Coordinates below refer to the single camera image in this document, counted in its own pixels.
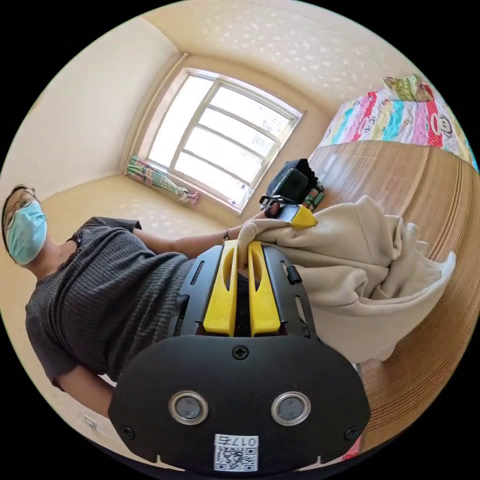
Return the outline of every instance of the bed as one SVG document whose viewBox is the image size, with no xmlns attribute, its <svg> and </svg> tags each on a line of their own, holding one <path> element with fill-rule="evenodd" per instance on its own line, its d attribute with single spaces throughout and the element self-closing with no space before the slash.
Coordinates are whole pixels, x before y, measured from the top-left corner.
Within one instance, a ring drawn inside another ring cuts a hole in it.
<svg viewBox="0 0 480 480">
<path fill-rule="evenodd" d="M 359 141 L 399 142 L 450 152 L 479 171 L 464 131 L 443 98 L 424 86 L 432 101 L 390 100 L 386 89 L 345 102 L 320 147 Z"/>
<path fill-rule="evenodd" d="M 385 362 L 360 365 L 372 416 L 365 452 L 411 425 L 460 362 L 480 312 L 480 175 L 445 102 L 391 101 L 384 90 L 345 102 L 309 158 L 325 197 L 320 209 L 370 196 L 419 227 L 433 260 L 457 255 L 429 316 Z"/>
</svg>

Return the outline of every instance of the label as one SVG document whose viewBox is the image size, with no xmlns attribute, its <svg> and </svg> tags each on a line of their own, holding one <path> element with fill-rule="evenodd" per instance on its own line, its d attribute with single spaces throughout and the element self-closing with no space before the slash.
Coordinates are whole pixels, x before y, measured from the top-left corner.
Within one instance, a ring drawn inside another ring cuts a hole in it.
<svg viewBox="0 0 480 480">
<path fill-rule="evenodd" d="M 213 469 L 219 472 L 256 472 L 259 469 L 258 436 L 215 435 Z"/>
<path fill-rule="evenodd" d="M 93 429 L 97 429 L 97 422 L 93 418 L 90 418 L 88 415 L 83 415 L 83 421 Z"/>
</svg>

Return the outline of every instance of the face mask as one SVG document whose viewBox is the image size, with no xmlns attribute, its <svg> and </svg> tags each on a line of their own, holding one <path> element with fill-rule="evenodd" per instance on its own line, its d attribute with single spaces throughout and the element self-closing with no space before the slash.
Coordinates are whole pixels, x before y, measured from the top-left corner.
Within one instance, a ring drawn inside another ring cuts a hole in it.
<svg viewBox="0 0 480 480">
<path fill-rule="evenodd" d="M 46 238 L 47 219 L 36 200 L 15 212 L 13 224 L 6 231 L 8 251 L 19 265 L 27 265 L 34 260 Z"/>
</svg>

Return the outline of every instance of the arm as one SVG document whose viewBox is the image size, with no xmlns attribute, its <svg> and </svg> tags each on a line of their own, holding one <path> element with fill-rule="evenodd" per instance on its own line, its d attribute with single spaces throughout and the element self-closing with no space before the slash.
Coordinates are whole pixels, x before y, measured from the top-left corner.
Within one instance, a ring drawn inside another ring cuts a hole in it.
<svg viewBox="0 0 480 480">
<path fill-rule="evenodd" d="M 56 383 L 62 390 L 90 410 L 106 418 L 115 387 L 83 366 L 59 376 Z"/>
<path fill-rule="evenodd" d="M 275 213 L 278 209 L 278 205 L 273 205 L 272 213 Z M 265 212 L 261 211 L 250 220 L 264 219 Z M 228 229 L 228 238 L 230 240 L 236 240 L 239 237 L 240 231 L 245 224 L 235 226 Z M 187 236 L 178 240 L 164 240 L 156 235 L 147 233 L 137 228 L 133 229 L 133 233 L 143 241 L 148 249 L 153 253 L 159 255 L 167 252 L 178 252 L 184 254 L 187 257 L 194 259 L 203 252 L 211 249 L 215 245 L 222 245 L 224 242 L 224 235 L 227 230 L 212 235 L 199 235 L 199 236 Z"/>
</svg>

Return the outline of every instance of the yellow part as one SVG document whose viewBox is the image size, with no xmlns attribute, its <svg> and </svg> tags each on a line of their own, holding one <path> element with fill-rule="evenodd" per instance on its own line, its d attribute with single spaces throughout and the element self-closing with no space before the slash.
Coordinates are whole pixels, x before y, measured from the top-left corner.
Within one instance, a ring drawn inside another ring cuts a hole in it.
<svg viewBox="0 0 480 480">
<path fill-rule="evenodd" d="M 237 241 L 225 242 L 220 265 L 203 320 L 206 332 L 234 336 L 237 313 L 238 250 Z"/>
<path fill-rule="evenodd" d="M 290 225 L 295 230 L 305 230 L 311 227 L 315 227 L 318 221 L 314 217 L 314 214 L 303 205 L 299 205 L 298 212 L 293 217 L 290 222 Z"/>
<path fill-rule="evenodd" d="M 262 244 L 257 240 L 248 245 L 248 293 L 251 336 L 278 332 L 280 329 L 279 312 Z"/>
</svg>

